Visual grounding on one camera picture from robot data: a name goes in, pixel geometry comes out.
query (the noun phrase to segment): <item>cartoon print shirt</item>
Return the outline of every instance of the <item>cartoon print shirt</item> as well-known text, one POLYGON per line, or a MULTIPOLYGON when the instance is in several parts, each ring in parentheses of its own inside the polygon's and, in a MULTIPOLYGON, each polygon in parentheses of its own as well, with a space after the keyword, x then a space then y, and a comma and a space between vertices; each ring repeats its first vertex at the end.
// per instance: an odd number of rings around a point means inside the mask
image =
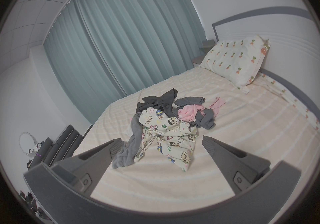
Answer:
POLYGON ((196 143, 197 128, 190 128, 189 123, 175 117, 169 118, 163 111, 152 107, 142 112, 139 122, 146 127, 142 132, 142 142, 134 162, 144 156, 146 149, 156 139, 158 151, 170 162, 187 171, 196 143))

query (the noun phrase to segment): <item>pillow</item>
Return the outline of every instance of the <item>pillow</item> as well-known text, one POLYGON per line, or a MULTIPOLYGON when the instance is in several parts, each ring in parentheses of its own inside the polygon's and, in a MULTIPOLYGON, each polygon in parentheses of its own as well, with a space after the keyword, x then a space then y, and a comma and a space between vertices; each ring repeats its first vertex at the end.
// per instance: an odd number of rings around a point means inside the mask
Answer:
POLYGON ((269 47, 268 40, 259 35, 219 41, 207 53, 200 67, 227 78, 240 89, 254 80, 269 47))

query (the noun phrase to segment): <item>gray nightstand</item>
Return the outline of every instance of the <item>gray nightstand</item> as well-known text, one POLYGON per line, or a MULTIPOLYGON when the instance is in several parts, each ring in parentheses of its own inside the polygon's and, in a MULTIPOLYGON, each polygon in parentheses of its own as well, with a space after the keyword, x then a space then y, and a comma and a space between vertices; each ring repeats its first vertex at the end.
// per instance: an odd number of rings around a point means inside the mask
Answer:
POLYGON ((203 41, 202 42, 202 47, 199 47, 199 50, 200 50, 200 52, 203 52, 203 55, 201 55, 200 57, 194 58, 192 60, 192 63, 193 63, 194 67, 197 67, 202 63, 202 60, 204 59, 206 54, 213 48, 215 43, 216 42, 214 40, 209 40, 209 41, 203 41))

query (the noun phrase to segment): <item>teal curtain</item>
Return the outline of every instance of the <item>teal curtain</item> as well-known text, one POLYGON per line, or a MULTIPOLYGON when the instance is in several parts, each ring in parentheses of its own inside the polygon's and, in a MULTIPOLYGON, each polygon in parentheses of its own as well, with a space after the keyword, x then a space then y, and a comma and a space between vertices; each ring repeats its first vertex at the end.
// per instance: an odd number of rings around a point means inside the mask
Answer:
POLYGON ((117 99, 191 69, 205 38, 190 0, 71 0, 44 46, 94 123, 117 99))

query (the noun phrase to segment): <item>mattress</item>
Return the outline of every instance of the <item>mattress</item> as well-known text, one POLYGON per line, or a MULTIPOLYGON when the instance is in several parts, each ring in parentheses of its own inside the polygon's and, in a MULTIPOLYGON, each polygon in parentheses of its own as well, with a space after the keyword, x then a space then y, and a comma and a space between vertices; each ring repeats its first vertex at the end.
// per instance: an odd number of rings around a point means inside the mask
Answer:
POLYGON ((320 135, 303 110, 286 101, 270 84, 270 78, 260 74, 248 85, 250 92, 244 94, 225 78, 196 67, 112 103, 74 155, 115 138, 128 141, 126 130, 137 102, 142 102, 143 97, 160 96, 175 88, 177 98, 206 98, 205 107, 216 97, 226 100, 215 118, 215 126, 210 130, 198 128, 199 136, 187 172, 168 161, 153 142, 138 163, 118 169, 110 166, 91 197, 129 210, 177 212, 206 207, 234 196, 202 146, 202 136, 206 135, 270 160, 271 168, 280 160, 298 167, 302 175, 290 197, 293 200, 305 186, 320 156, 320 135))

